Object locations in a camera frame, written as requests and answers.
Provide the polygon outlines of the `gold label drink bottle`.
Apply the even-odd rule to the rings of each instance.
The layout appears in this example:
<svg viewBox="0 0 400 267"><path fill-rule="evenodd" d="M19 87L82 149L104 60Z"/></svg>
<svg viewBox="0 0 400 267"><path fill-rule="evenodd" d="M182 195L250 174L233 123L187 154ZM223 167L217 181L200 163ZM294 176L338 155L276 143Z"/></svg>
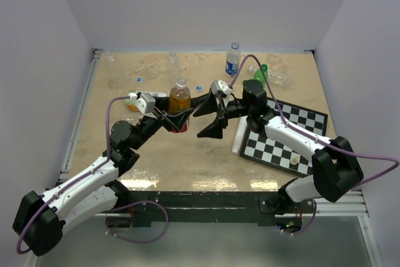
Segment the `gold label drink bottle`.
<svg viewBox="0 0 400 267"><path fill-rule="evenodd" d="M178 78L169 93L169 113L178 113L191 107L191 92L186 78Z"/></svg>

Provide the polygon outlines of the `clear plastic bottle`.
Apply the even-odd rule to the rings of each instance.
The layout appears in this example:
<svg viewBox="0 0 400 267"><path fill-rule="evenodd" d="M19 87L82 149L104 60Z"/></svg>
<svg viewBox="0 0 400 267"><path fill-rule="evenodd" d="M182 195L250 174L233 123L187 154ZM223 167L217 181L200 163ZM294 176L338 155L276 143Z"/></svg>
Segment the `clear plastic bottle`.
<svg viewBox="0 0 400 267"><path fill-rule="evenodd" d="M181 60L174 51L170 51L168 54L167 75L172 84L175 84L181 76Z"/></svg>

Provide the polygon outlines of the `clear crushed bottle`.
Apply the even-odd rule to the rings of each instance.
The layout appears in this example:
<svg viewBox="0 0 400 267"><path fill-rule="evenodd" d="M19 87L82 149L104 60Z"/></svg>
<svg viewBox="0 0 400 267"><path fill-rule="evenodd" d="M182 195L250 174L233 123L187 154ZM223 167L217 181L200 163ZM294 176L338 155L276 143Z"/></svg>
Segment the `clear crushed bottle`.
<svg viewBox="0 0 400 267"><path fill-rule="evenodd" d="M127 117L123 117L124 121L127 121L131 124L136 124L139 120L141 119L140 116L127 116Z"/></svg>

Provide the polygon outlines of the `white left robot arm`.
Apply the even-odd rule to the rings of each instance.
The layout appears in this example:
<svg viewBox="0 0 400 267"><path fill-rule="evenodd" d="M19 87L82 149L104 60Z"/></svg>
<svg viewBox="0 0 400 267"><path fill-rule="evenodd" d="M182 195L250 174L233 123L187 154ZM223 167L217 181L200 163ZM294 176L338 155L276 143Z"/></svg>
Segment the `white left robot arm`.
<svg viewBox="0 0 400 267"><path fill-rule="evenodd" d="M149 93L126 96L142 113L136 123L110 123L106 110L106 150L90 166L60 185L42 193L24 195L13 223L19 238L18 254L50 252L75 226L103 211L123 212L129 206L129 190L118 181L139 159L136 150L164 128L177 133L187 123L194 105L168 112L168 98Z"/></svg>

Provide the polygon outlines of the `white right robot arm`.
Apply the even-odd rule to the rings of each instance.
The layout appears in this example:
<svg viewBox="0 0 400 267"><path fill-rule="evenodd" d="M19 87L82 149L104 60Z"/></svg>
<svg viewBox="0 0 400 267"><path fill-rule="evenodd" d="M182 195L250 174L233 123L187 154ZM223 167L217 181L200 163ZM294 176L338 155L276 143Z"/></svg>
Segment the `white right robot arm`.
<svg viewBox="0 0 400 267"><path fill-rule="evenodd" d="M231 89L224 81L212 83L194 116L215 113L216 118L198 137L221 139L229 119L244 116L250 130L291 148L311 163L312 175L288 182L273 198L283 211L291 213L307 199L324 198L333 203L363 180L348 140L330 139L284 122L268 106L266 91L259 81L247 81L240 99L230 100L230 95Z"/></svg>

